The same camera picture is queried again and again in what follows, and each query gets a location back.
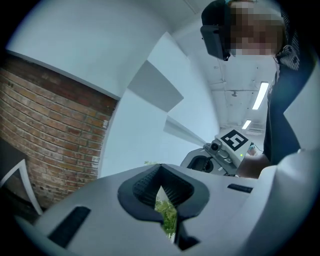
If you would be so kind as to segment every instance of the person's hand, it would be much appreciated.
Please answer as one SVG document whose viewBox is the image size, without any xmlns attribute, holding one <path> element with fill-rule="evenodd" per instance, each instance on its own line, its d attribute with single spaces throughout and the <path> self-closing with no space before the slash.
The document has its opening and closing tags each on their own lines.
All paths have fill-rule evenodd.
<svg viewBox="0 0 320 256">
<path fill-rule="evenodd" d="M 239 165 L 236 174 L 243 178 L 258 179 L 261 171 L 270 166 L 268 158 L 264 155 L 246 156 Z"/>
</svg>

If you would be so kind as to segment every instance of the brick wall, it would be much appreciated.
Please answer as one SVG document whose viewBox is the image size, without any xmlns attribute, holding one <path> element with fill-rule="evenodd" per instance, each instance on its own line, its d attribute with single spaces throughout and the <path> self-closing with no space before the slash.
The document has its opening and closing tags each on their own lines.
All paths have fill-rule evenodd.
<svg viewBox="0 0 320 256">
<path fill-rule="evenodd" d="M 0 69 L 0 136 L 27 154 L 29 179 L 42 207 L 97 178 L 116 104 L 47 68 L 6 58 Z"/>
</svg>

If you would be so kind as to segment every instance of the vr headset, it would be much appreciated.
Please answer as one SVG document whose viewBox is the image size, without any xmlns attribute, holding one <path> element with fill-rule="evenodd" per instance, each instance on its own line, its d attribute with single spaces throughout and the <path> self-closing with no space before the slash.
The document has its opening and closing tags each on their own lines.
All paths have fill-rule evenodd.
<svg viewBox="0 0 320 256">
<path fill-rule="evenodd" d="M 231 55 L 230 8 L 225 0 L 210 3 L 202 12 L 202 39 L 209 55 L 228 61 Z"/>
</svg>

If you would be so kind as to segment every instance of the camera lens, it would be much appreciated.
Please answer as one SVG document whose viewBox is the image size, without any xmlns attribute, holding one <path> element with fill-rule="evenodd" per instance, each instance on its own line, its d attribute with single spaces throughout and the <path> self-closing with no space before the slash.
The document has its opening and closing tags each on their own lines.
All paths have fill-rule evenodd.
<svg viewBox="0 0 320 256">
<path fill-rule="evenodd" d="M 211 145 L 211 149 L 213 150 L 213 151 L 217 151 L 218 150 L 218 145 L 216 144 L 216 143 L 212 143 L 212 145 Z"/>
</svg>

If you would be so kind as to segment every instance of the white wall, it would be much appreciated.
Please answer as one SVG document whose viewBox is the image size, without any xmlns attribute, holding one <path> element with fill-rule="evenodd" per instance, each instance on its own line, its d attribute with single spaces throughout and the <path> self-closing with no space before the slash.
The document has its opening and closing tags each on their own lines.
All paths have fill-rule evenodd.
<svg viewBox="0 0 320 256">
<path fill-rule="evenodd" d="M 166 30 L 133 0 L 44 0 L 6 48 L 120 98 Z"/>
</svg>

